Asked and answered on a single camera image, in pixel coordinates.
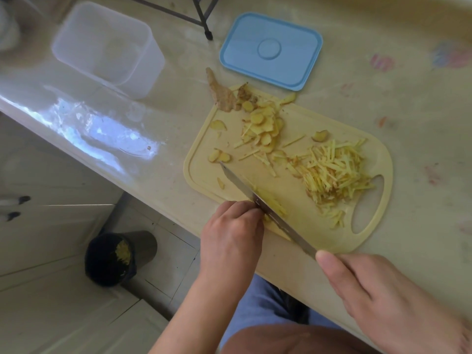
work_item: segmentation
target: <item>cabinet handle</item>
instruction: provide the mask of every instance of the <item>cabinet handle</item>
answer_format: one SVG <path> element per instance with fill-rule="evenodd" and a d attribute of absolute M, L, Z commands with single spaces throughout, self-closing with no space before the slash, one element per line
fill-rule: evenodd
<path fill-rule="evenodd" d="M 15 206 L 22 205 L 31 200 L 31 196 L 20 197 L 0 197 L 0 206 Z"/>
<path fill-rule="evenodd" d="M 9 222 L 13 219 L 16 219 L 20 215 L 21 213 L 18 211 L 10 212 L 8 214 L 0 214 L 0 222 Z"/>

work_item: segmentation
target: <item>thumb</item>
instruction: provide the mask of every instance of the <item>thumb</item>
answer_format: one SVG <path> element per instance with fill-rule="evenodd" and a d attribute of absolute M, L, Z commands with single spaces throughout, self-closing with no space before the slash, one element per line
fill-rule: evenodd
<path fill-rule="evenodd" d="M 320 250 L 316 252 L 316 261 L 345 305 L 355 308 L 369 301 L 368 293 L 338 257 L 327 251 Z"/>

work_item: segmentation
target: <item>countertop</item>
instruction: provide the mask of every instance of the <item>countertop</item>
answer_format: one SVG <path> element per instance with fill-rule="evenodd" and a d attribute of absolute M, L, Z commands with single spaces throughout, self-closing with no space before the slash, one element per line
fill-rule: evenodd
<path fill-rule="evenodd" d="M 166 66 L 130 101 L 57 61 L 57 26 L 25 17 L 21 47 L 0 55 L 0 110 L 198 235 L 217 204 L 192 190 L 183 162 L 211 107 L 205 67 L 226 85 L 219 49 L 235 17 L 256 11 L 324 38 L 297 104 L 367 131 L 389 149 L 394 187 L 359 251 L 389 258 L 472 317 L 472 12 L 440 0 L 220 0 L 203 29 L 129 0 L 92 0 L 148 23 Z M 194 15 L 190 0 L 162 5 Z M 316 262 L 268 233 L 258 273 L 361 336 Z"/>

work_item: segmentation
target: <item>rack leg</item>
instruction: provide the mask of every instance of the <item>rack leg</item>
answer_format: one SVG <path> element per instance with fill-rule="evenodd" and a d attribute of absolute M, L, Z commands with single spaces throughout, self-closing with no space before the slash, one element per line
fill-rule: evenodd
<path fill-rule="evenodd" d="M 200 3 L 198 2 L 198 0 L 192 0 L 192 1 L 193 1 L 193 4 L 195 5 L 195 8 L 197 9 L 198 17 L 200 18 L 200 21 L 202 22 L 202 26 L 205 30 L 205 36 L 206 36 L 207 40 L 212 41 L 213 40 L 213 34 L 211 33 L 211 31 L 208 28 L 204 13 L 202 11 L 202 8 L 200 7 Z"/>

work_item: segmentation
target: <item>person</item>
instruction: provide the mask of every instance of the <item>person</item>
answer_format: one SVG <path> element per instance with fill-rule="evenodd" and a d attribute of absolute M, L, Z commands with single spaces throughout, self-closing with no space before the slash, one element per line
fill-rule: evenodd
<path fill-rule="evenodd" d="M 220 343 L 222 354 L 378 353 L 319 314 L 312 316 L 316 325 L 296 323 L 282 293 L 254 275 L 262 219 L 250 201 L 225 202 L 216 210 L 202 231 L 198 277 L 149 353 L 215 353 Z M 384 257 L 318 251 L 316 261 L 349 315 L 380 350 L 472 353 L 469 321 Z"/>

